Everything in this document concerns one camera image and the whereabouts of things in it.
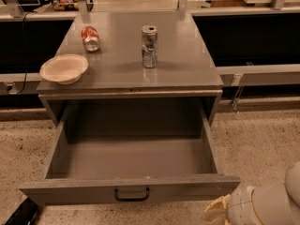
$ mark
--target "terrazzo floor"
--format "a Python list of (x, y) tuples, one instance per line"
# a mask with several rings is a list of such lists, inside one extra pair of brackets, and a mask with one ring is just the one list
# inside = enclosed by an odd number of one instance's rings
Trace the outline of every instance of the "terrazzo floor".
[[(283, 181), (300, 159), (300, 97), (245, 99), (234, 113), (220, 103), (212, 125), (218, 161), (240, 186)], [(42, 178), (55, 126), (43, 109), (0, 110), (0, 222), (5, 223), (25, 196), (23, 181)], [(37, 224), (205, 224), (210, 201), (46, 206)]]

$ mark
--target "drawer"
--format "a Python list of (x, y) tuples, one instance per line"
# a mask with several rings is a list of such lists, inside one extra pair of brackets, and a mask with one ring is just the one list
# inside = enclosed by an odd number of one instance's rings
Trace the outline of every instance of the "drawer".
[(200, 97), (70, 100), (45, 178), (21, 191), (39, 205), (215, 199), (239, 178), (218, 166)]

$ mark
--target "gray metal cabinet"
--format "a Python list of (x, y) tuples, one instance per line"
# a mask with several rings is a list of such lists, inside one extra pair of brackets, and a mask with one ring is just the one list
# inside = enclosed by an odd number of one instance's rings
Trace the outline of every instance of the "gray metal cabinet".
[[(159, 29), (154, 69), (141, 59), (141, 27), (149, 23)], [(100, 52), (83, 48), (79, 34), (87, 24), (100, 33)], [(40, 205), (231, 193), (239, 178), (222, 174), (210, 134), (222, 81), (191, 16), (91, 13), (73, 27), (59, 53), (82, 54), (90, 67), (74, 84), (39, 85), (57, 134), (44, 179), (22, 184), (21, 191)]]

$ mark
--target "crushed can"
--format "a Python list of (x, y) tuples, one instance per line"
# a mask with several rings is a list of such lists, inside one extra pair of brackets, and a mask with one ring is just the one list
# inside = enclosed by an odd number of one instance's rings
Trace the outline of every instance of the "crushed can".
[(82, 42), (85, 49), (89, 52), (95, 52), (99, 49), (100, 38), (95, 27), (85, 26), (83, 28)]

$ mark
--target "paper bowl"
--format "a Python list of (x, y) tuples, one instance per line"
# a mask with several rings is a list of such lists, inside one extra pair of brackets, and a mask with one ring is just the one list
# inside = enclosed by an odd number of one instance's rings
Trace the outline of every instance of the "paper bowl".
[(51, 82), (72, 84), (78, 81), (87, 70), (88, 62), (78, 54), (55, 56), (40, 68), (40, 76)]

